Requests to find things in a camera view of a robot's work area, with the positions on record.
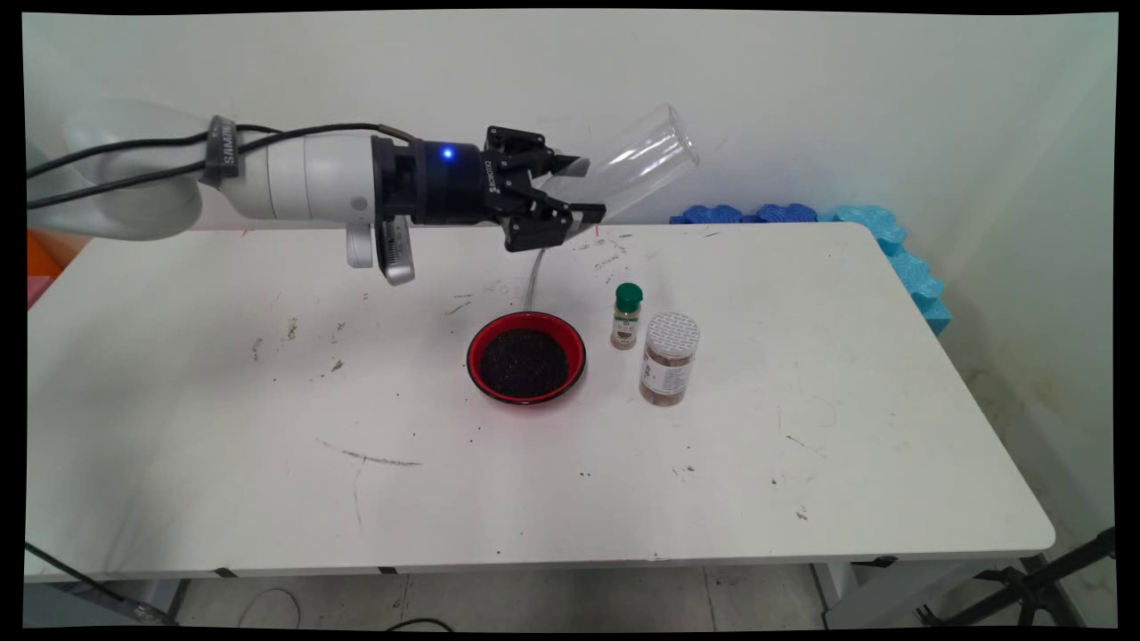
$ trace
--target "green cap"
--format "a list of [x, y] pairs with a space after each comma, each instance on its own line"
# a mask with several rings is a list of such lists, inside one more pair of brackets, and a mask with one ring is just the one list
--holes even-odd
[[641, 287], [633, 283], [621, 283], [618, 285], [618, 309], [625, 311], [626, 314], [632, 314], [637, 311], [637, 308], [641, 307]]

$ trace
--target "black seeds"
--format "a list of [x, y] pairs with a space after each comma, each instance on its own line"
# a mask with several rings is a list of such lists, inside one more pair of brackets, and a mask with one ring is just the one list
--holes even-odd
[[567, 382], [570, 364], [549, 334], [507, 330], [487, 346], [479, 373], [492, 391], [514, 398], [549, 393]]

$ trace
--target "red bowl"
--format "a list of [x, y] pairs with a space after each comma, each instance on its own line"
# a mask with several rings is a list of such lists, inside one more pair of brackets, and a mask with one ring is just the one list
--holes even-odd
[[[562, 346], [562, 351], [567, 354], [567, 362], [570, 365], [569, 372], [567, 373], [567, 382], [562, 383], [562, 387], [552, 392], [531, 398], [506, 396], [487, 387], [487, 383], [483, 382], [482, 376], [479, 374], [479, 363], [483, 359], [483, 351], [487, 349], [487, 346], [490, 344], [496, 336], [507, 330], [535, 330], [559, 341], [559, 344]], [[575, 330], [570, 323], [567, 323], [557, 316], [543, 314], [542, 311], [516, 311], [514, 314], [500, 316], [484, 325], [482, 330], [479, 330], [475, 338], [471, 339], [471, 347], [467, 348], [467, 374], [471, 375], [471, 381], [475, 383], [475, 387], [479, 388], [480, 391], [495, 400], [502, 400], [503, 403], [534, 405], [536, 403], [545, 403], [552, 398], [562, 396], [568, 389], [578, 382], [578, 379], [581, 378], [581, 373], [585, 370], [586, 346], [581, 342], [581, 336], [578, 335], [578, 331]]]

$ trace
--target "bowl of black seeds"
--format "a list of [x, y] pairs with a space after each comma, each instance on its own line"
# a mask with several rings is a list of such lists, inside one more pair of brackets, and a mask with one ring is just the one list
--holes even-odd
[[519, 311], [488, 323], [467, 348], [467, 374], [487, 396], [534, 405], [567, 392], [586, 368], [586, 347], [569, 323]]

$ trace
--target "blue foam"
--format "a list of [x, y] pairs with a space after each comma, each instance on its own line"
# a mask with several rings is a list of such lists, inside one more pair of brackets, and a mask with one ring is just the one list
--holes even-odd
[[903, 242], [906, 240], [906, 229], [895, 224], [895, 214], [881, 206], [857, 208], [844, 205], [828, 212], [826, 221], [858, 222], [866, 227], [874, 235], [882, 253], [895, 255], [903, 250]]
[[740, 222], [743, 213], [736, 208], [693, 205], [681, 216], [670, 216], [669, 225], [708, 225], [710, 222]]
[[926, 311], [938, 302], [938, 297], [946, 289], [942, 281], [930, 275], [930, 266], [921, 258], [911, 254], [905, 249], [895, 255], [887, 257], [903, 286], [914, 299], [914, 305]]
[[930, 326], [930, 331], [934, 335], [938, 335], [946, 325], [950, 325], [950, 320], [953, 316], [950, 315], [950, 310], [943, 305], [940, 300], [934, 301], [928, 309], [922, 313], [922, 317], [927, 319], [927, 325]]
[[814, 209], [799, 203], [791, 203], [788, 206], [767, 204], [756, 210], [754, 216], [744, 218], [752, 219], [746, 220], [746, 222], [815, 222], [817, 220]]

